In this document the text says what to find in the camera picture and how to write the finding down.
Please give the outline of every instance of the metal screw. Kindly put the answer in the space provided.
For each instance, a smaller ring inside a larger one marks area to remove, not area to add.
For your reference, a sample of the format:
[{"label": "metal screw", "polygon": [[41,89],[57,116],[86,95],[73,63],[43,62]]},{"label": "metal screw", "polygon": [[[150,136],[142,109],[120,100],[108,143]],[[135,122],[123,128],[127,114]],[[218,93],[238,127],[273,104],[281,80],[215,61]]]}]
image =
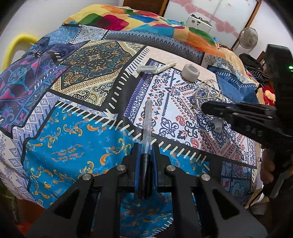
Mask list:
[{"label": "metal screw", "polygon": [[91,179],[91,175],[90,175],[90,174],[84,174],[84,175],[82,176],[82,179],[88,181],[88,180]]},{"label": "metal screw", "polygon": [[211,179],[211,177],[208,174],[203,174],[202,175],[202,180],[209,181],[210,179]]},{"label": "metal screw", "polygon": [[124,164],[120,164],[120,165],[118,165],[116,168],[117,168],[117,170],[119,170],[119,171],[123,171],[123,170],[126,169],[126,167],[125,167]]},{"label": "metal screw", "polygon": [[168,165],[167,166],[168,171],[174,171],[175,169],[176,169],[176,167],[174,165]]}]

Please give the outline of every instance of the white tape roll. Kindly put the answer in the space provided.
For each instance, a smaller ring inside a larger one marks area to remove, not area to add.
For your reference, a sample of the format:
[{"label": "white tape roll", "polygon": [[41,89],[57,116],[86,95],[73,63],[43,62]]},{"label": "white tape roll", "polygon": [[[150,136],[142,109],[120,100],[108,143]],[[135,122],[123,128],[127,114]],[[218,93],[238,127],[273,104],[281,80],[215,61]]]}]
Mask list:
[{"label": "white tape roll", "polygon": [[187,81],[189,81],[189,82],[191,82],[191,83],[194,83],[194,82],[197,80],[198,76],[200,75],[200,72],[199,72],[199,70],[198,70],[196,67],[194,67],[193,65],[191,65],[191,64],[186,64],[186,65],[183,67],[183,70],[182,70],[182,72],[181,72],[181,75],[182,75],[182,77],[183,77],[185,80],[187,80]]}]

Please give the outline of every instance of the multicolored quilt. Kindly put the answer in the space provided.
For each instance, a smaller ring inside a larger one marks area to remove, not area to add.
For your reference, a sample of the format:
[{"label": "multicolored quilt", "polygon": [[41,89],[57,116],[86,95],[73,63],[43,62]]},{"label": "multicolored quilt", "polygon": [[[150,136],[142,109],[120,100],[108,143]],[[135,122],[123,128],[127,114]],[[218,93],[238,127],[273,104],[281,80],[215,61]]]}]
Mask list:
[{"label": "multicolored quilt", "polygon": [[[216,133],[213,118],[192,108],[200,81],[217,80],[202,59],[202,51],[148,32],[65,24],[46,35],[0,75],[1,180],[18,198],[48,208],[82,174],[121,163],[142,139],[150,98],[152,143],[173,165],[209,174],[245,204],[256,186],[255,145],[227,123]],[[136,72],[174,61],[158,75]],[[181,77],[185,64],[200,70],[195,83]],[[169,193],[122,195],[122,236],[170,237],[172,222]]]},{"label": "multicolored quilt", "polygon": [[185,27],[180,23],[176,24],[176,21],[167,20],[155,13],[138,11],[129,7],[95,4],[70,16],[64,23],[83,24],[106,30],[156,33],[225,59],[225,54],[217,49],[214,39],[204,31]]}]

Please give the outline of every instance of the white cylinder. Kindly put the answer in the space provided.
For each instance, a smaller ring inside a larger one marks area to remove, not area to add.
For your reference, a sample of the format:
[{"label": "white cylinder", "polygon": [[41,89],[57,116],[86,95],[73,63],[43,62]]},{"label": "white cylinder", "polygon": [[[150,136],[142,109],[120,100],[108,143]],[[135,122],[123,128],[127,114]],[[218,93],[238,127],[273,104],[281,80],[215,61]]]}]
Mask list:
[{"label": "white cylinder", "polygon": [[213,123],[214,123],[214,126],[215,126],[215,131],[217,133],[221,132],[222,131],[222,126],[223,126],[222,120],[219,119],[219,118],[215,118]]},{"label": "white cylinder", "polygon": [[183,67],[183,70],[181,72],[181,75],[182,77],[191,82],[191,83],[194,83],[197,79],[198,79],[198,76],[200,75],[200,72],[199,70],[194,67],[193,65],[191,64],[186,64],[184,67]]}]

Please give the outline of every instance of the wooden door frame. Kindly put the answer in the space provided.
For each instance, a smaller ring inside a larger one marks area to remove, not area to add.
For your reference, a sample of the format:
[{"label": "wooden door frame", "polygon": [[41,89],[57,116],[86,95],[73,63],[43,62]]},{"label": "wooden door frame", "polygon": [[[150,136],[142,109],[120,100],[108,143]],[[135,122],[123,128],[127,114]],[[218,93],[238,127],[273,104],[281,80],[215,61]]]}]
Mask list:
[{"label": "wooden door frame", "polygon": [[[261,5],[261,0],[256,0],[256,1],[257,1],[256,6],[255,6],[255,8],[254,8],[254,10],[253,10],[253,12],[252,12],[252,14],[251,14],[248,22],[246,23],[245,27],[250,27],[250,25],[252,24],[252,22],[253,22],[253,20],[254,20],[254,18],[256,16],[256,14],[257,14],[257,12],[259,10],[259,7]],[[231,49],[233,49],[233,47],[236,45],[238,39],[239,39],[239,37],[237,38],[237,40],[235,41],[235,43],[233,44],[233,46],[231,47]]]}]

